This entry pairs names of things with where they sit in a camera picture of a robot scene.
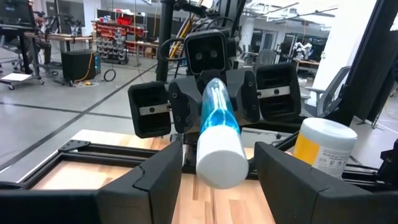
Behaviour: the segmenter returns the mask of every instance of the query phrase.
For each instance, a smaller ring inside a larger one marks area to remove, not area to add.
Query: concrete floor
[[[59,54],[55,51],[53,57],[59,58]],[[149,59],[141,62],[140,72],[157,63]],[[140,77],[133,64],[134,57],[129,65],[115,65],[117,77],[113,82],[101,82],[103,75],[98,75],[95,81],[99,85],[92,87],[60,86],[44,73],[45,85],[32,80],[16,85],[14,91],[0,85],[0,180],[19,180],[81,129],[134,134],[127,89],[154,81],[155,68]],[[109,68],[110,64],[103,63],[102,74]],[[3,70],[4,74],[11,73],[12,66],[4,64]],[[356,121],[351,125],[359,135],[352,156],[364,165],[379,167],[380,152],[391,149],[398,137],[398,119],[389,116],[398,117],[398,100],[391,98],[389,103],[380,118],[380,129],[356,125]],[[256,141],[275,140],[272,132],[243,133],[245,147],[253,147]]]

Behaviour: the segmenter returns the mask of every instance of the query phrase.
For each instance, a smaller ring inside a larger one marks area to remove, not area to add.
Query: shelving unit
[[[128,63],[129,52],[136,52],[136,44],[131,41],[143,38],[145,30],[143,27],[134,27],[114,23],[95,22],[97,34],[97,51],[101,59],[111,63]],[[144,52],[143,46],[138,46],[139,52]]]

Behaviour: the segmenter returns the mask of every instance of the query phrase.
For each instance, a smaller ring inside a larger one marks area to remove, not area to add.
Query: wooden surface
[[[302,63],[302,64],[309,64],[309,65],[319,65],[319,62],[309,62],[306,60],[299,60],[299,59],[293,59],[297,63]]]
[[[36,37],[40,37],[41,39],[46,38],[46,36],[44,34],[36,35],[32,32],[26,32],[25,36],[28,38],[36,38]],[[79,37],[73,38],[69,34],[48,34],[47,40],[57,40],[57,41],[74,41],[75,40],[76,42],[84,42],[86,40],[93,40],[93,37],[92,36],[79,36]]]
[[[169,138],[140,139],[128,134],[82,130],[72,139],[98,144],[163,149]],[[245,149],[248,158],[253,149]],[[98,189],[131,168],[61,162],[34,189]],[[211,189],[197,176],[182,174],[173,224],[275,223],[258,181],[228,189]]]

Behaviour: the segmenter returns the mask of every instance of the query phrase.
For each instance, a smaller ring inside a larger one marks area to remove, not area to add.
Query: white cap
[[[336,150],[352,150],[358,138],[351,128],[323,118],[306,118],[300,133],[323,147]]]
[[[235,129],[218,125],[200,135],[197,175],[206,185],[216,189],[235,187],[245,180],[248,170],[241,137]]]

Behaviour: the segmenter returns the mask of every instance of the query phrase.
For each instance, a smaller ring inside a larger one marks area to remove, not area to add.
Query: blue liquid
[[[202,97],[200,134],[207,128],[218,125],[229,126],[241,134],[223,81],[218,78],[212,79],[207,84]]]

